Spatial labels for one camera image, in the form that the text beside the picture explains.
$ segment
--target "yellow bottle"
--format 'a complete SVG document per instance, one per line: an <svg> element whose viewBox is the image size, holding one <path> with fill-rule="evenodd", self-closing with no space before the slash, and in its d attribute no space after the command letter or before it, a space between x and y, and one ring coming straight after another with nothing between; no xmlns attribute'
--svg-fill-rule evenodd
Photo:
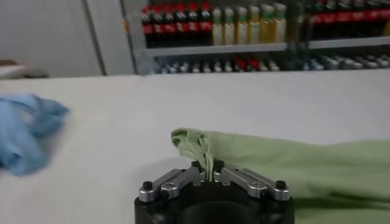
<svg viewBox="0 0 390 224"><path fill-rule="evenodd" d="M282 43L286 40L286 9L287 7L283 4L275 4L275 18L274 18L274 42Z"/></svg>
<svg viewBox="0 0 390 224"><path fill-rule="evenodd" d="M224 44L221 16L222 16L221 9L213 10L213 44L214 45Z"/></svg>
<svg viewBox="0 0 390 224"><path fill-rule="evenodd" d="M225 45L235 44L235 24L234 11L231 8L225 9L225 24L224 24L224 43Z"/></svg>
<svg viewBox="0 0 390 224"><path fill-rule="evenodd" d="M261 5L261 9L263 11L263 17L260 20L260 42L272 43L275 39L275 35L272 32L274 26L274 21L272 20L274 8L270 5L263 4Z"/></svg>
<svg viewBox="0 0 390 224"><path fill-rule="evenodd" d="M238 8L238 23L236 31L236 43L248 43L248 10L244 7Z"/></svg>
<svg viewBox="0 0 390 224"><path fill-rule="evenodd" d="M384 36L390 36L390 19L386 23Z"/></svg>
<svg viewBox="0 0 390 224"><path fill-rule="evenodd" d="M260 9L256 6L250 6L249 10L248 43L258 44L260 42Z"/></svg>

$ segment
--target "light green towel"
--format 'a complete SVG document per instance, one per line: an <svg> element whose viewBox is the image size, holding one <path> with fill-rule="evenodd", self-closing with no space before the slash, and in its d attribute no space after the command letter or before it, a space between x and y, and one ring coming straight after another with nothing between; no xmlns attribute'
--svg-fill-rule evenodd
<svg viewBox="0 0 390 224"><path fill-rule="evenodd" d="M172 142L208 176L216 158L285 180L296 223L390 223L390 141L314 145L182 128Z"/></svg>

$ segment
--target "shelf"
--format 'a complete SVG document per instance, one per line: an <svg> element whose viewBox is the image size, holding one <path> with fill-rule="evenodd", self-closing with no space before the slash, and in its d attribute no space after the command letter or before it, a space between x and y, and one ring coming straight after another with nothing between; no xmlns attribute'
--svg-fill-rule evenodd
<svg viewBox="0 0 390 224"><path fill-rule="evenodd" d="M336 48L336 47L361 47L390 44L390 37L353 38L340 40L310 41L310 49Z"/></svg>
<svg viewBox="0 0 390 224"><path fill-rule="evenodd" d="M228 45L228 46L169 47L169 48L145 49L143 51L148 56L168 56L168 55L284 51L286 48L287 48L286 43L276 43L276 44L248 44L248 45Z"/></svg>

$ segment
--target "blue towel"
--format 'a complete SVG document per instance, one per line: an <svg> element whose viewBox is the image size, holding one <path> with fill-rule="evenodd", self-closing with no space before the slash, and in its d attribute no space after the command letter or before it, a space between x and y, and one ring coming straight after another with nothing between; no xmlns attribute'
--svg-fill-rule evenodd
<svg viewBox="0 0 390 224"><path fill-rule="evenodd" d="M0 96L0 163L17 176L44 167L48 158L38 139L58 130L67 112L60 103L33 94Z"/></svg>

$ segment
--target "white tabletop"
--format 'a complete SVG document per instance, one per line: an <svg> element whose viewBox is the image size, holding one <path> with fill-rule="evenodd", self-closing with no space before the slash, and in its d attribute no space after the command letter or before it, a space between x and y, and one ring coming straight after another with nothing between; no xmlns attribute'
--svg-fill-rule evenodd
<svg viewBox="0 0 390 224"><path fill-rule="evenodd" d="M134 223L142 181L188 166L170 142L178 127L318 144L390 138L384 70L0 82L1 94L19 92L71 113L44 144L49 166L0 173L2 224Z"/></svg>

